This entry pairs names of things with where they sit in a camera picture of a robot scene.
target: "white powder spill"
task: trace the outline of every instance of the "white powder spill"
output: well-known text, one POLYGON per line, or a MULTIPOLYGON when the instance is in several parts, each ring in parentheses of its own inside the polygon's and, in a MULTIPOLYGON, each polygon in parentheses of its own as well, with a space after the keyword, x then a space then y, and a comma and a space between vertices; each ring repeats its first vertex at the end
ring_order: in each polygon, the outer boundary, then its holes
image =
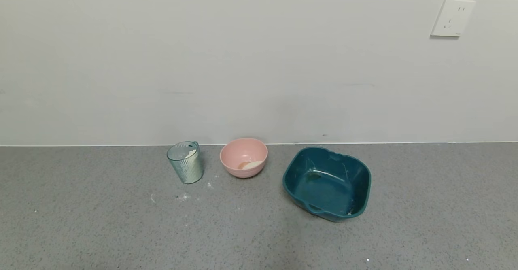
POLYGON ((188 198, 191 198, 191 197, 190 197, 190 196, 189 196, 189 194, 187 194, 187 193, 183 193, 183 195, 182 195, 182 196, 178 196, 178 197, 177 197, 177 199, 179 199, 179 200, 181 200, 181 201, 187 200, 188 198))
POLYGON ((244 169, 251 169, 253 167, 257 167, 258 165, 260 165, 263 161, 255 161, 255 162, 250 162, 248 164, 246 164, 244 167, 243 167, 243 170, 244 169))

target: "flour residue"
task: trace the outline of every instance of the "flour residue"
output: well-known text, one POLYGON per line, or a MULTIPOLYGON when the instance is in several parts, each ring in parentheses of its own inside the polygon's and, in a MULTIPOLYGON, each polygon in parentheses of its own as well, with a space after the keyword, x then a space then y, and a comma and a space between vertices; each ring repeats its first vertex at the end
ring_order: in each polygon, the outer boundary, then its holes
POLYGON ((188 198, 191 198, 191 197, 187 193, 183 193, 183 195, 177 197, 177 199, 179 199, 181 201, 187 200, 188 198))
POLYGON ((248 163, 244 164, 244 166, 242 166, 242 169, 243 170, 252 169, 254 167, 257 167, 258 165, 261 165, 261 163, 263 163, 263 161, 248 162, 248 163))
POLYGON ((185 157, 186 159, 196 153, 196 150, 190 150, 189 154, 185 157))

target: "pink bowl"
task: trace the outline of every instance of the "pink bowl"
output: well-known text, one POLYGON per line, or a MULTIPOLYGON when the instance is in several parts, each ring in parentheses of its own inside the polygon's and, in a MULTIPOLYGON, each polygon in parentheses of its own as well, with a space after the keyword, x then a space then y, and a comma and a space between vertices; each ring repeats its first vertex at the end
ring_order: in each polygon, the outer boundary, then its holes
POLYGON ((239 138, 229 142, 220 152, 221 163, 225 169, 238 178, 257 175, 266 164, 268 149, 255 138, 239 138), (252 162, 260 162, 252 168, 244 168, 252 162))

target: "bowl rim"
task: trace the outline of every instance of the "bowl rim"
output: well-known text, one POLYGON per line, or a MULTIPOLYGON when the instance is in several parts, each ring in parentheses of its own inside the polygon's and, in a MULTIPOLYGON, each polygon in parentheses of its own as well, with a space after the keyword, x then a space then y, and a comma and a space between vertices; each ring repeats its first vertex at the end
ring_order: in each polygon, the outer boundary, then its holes
POLYGON ((233 141, 227 143, 221 150, 220 150, 220 162, 227 168, 230 168, 232 170, 236 170, 237 172, 246 172, 248 170, 252 170, 252 169, 255 169, 256 167, 259 167, 260 165, 262 165, 266 159, 268 158, 268 147, 265 145, 264 142, 260 141, 259 139, 256 139, 256 138, 253 138, 253 137, 241 137, 241 138, 237 138, 237 139, 234 139, 233 141), (229 165, 225 164, 225 162, 223 161, 223 159, 221 158, 221 154, 223 152, 223 150, 231 143, 235 142, 235 141, 238 141, 238 140, 243 140, 243 139, 252 139, 252 140, 256 140, 258 142, 260 142, 263 147, 266 149, 266 156, 264 157, 264 159, 261 161, 261 163, 253 168, 250 168, 250 169, 234 169, 233 167, 230 167, 229 165))
MULTIPOLYGON (((282 186, 284 187, 284 190, 288 193, 288 195, 293 199, 293 200, 296 200, 298 202, 301 202, 303 203, 305 206, 306 205, 306 202, 304 200, 301 200, 299 198, 297 198, 296 196, 294 196, 294 194, 288 190, 287 186, 286 186, 286 174, 288 173, 288 171, 290 170, 292 164, 293 164, 293 161, 295 159, 297 159, 297 157, 302 153, 304 152, 305 150, 307 149, 321 149, 321 150, 326 150, 328 153, 333 153, 333 154, 338 154, 340 156, 344 156, 344 157, 349 157, 351 159, 354 159, 356 161, 358 161, 359 163, 361 163, 361 165, 363 165, 366 169, 367 169, 367 173, 369 174, 369 185, 367 186, 367 195, 365 197, 365 203, 364 205, 361 207, 361 209, 353 214, 353 215, 337 215, 336 213, 332 213, 330 211, 327 211, 325 209, 322 209, 322 211, 318 212, 318 214, 316 215, 322 215, 322 214, 328 214, 328 215, 332 215, 332 216, 335 216, 337 218, 340 218, 340 219, 348 219, 348 218, 354 218, 354 217, 357 217, 358 215, 361 215, 365 209, 367 208, 367 204, 369 202, 369 196, 370 196, 370 184, 372 183, 372 174, 370 174, 370 170, 369 170, 369 167, 367 167, 367 165, 365 165, 362 161, 358 160, 357 158, 353 157, 353 156, 350 156, 350 155, 344 155, 344 154, 340 154, 340 153, 337 153, 337 152, 333 152, 332 150, 328 150, 326 148, 322 148, 322 147, 307 147, 307 148, 303 148, 301 149, 292 159, 292 161, 290 162, 290 165, 288 165, 288 167, 286 168, 286 171, 284 171, 284 175, 282 177, 282 186)), ((313 213, 310 209, 308 208, 305 208, 307 211, 309 211, 310 213, 313 213)))

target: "teal plastic basin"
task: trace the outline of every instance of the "teal plastic basin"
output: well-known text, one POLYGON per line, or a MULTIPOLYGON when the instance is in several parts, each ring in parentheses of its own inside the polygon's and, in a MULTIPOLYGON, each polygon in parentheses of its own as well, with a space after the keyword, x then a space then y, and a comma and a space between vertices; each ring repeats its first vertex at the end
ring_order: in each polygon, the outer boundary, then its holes
POLYGON ((369 169, 360 160, 309 147, 300 150, 291 161, 282 183, 298 206, 339 222, 364 212, 370 179, 369 169))

